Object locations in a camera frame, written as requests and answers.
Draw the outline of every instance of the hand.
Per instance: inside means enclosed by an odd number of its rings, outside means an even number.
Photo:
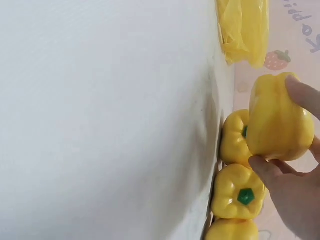
[[[293,76],[285,84],[292,101],[320,120],[320,92]],[[320,163],[320,140],[316,136],[310,151]],[[267,162],[259,156],[252,156],[249,163],[269,189],[284,224],[302,240],[320,240],[320,165],[302,173],[284,161]]]

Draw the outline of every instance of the strawberry print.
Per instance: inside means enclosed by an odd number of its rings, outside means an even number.
[[[289,51],[272,51],[269,52],[265,57],[264,66],[273,71],[280,71],[285,69],[291,62],[289,57]]]

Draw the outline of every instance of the yellow bell pepper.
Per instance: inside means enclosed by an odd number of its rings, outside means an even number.
[[[205,240],[259,240],[259,230],[252,220],[219,219],[212,224]]]
[[[315,126],[311,114],[289,97],[285,80],[292,72],[259,77],[250,97],[247,145],[267,160],[292,161],[311,146]]]
[[[252,156],[247,146],[247,127],[249,110],[231,113],[225,120],[222,130],[220,158],[228,164],[241,164],[250,167],[248,159]]]
[[[265,196],[266,187],[252,169],[231,164],[217,174],[211,210],[221,219],[254,219]]]

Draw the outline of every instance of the fingernail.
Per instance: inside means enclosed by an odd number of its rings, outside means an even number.
[[[253,167],[253,165],[255,165],[255,162],[256,162],[259,158],[260,158],[260,157],[258,157],[258,156],[251,156],[251,157],[249,158],[249,164],[250,164],[250,166]]]
[[[285,85],[287,87],[295,86],[297,83],[300,83],[300,82],[295,76],[289,75],[285,79]]]

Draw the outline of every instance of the plastic bag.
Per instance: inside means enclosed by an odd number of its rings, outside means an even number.
[[[228,64],[263,67],[269,42],[269,0],[217,0],[222,50]]]

